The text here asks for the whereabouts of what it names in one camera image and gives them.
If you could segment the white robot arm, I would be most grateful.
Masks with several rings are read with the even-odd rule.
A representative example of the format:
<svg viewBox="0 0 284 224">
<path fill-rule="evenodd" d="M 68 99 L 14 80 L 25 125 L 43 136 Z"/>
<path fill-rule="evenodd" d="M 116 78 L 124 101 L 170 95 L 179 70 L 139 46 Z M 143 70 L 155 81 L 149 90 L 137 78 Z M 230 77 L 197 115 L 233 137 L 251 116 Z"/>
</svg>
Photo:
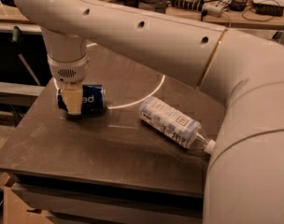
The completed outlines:
<svg viewBox="0 0 284 224">
<path fill-rule="evenodd" d="M 284 46 L 233 28 L 100 0 L 14 0 L 41 27 L 79 112 L 93 41 L 194 87 L 227 112 L 206 176 L 204 224 L 284 224 Z"/>
</svg>

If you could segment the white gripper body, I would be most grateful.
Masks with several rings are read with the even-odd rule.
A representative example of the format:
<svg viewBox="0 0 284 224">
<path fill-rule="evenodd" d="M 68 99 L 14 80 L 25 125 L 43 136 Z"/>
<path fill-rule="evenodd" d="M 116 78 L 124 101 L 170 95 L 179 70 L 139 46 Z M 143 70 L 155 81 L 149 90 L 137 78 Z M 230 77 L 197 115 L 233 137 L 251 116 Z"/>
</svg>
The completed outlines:
<svg viewBox="0 0 284 224">
<path fill-rule="evenodd" d="M 80 83 L 88 74 L 88 57 L 73 62 L 57 62 L 48 57 L 52 76 L 63 83 Z"/>
</svg>

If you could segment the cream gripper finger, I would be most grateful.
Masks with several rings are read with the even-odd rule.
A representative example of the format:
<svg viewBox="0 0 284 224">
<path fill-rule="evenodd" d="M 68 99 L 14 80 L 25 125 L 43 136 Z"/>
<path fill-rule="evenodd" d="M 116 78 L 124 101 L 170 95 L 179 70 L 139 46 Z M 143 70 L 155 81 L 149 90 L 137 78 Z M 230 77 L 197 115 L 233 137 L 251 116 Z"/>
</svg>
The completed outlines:
<svg viewBox="0 0 284 224">
<path fill-rule="evenodd" d="M 82 108 L 83 89 L 81 83 L 64 83 L 61 95 L 69 115 L 80 115 Z"/>
</svg>

